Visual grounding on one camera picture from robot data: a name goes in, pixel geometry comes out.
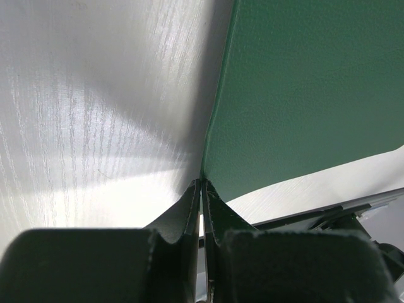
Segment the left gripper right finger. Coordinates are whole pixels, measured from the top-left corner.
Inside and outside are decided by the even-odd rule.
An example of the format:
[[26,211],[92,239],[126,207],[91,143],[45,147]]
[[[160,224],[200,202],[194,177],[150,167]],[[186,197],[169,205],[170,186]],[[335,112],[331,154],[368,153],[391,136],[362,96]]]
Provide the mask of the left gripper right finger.
[[377,245],[354,230],[259,230],[202,185],[208,302],[396,302]]

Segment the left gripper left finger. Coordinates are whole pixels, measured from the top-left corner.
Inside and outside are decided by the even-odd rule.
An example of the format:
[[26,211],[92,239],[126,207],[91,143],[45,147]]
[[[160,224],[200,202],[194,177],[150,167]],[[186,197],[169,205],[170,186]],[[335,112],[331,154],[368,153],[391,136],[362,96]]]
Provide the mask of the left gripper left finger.
[[194,302],[200,181],[142,229],[31,229],[1,260],[2,302]]

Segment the green placemat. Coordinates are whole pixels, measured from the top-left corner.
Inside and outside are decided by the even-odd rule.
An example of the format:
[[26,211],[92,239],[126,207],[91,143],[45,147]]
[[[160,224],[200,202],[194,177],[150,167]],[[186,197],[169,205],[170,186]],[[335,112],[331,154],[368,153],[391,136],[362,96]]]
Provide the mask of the green placemat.
[[223,200],[402,145],[402,1],[234,3],[203,156]]

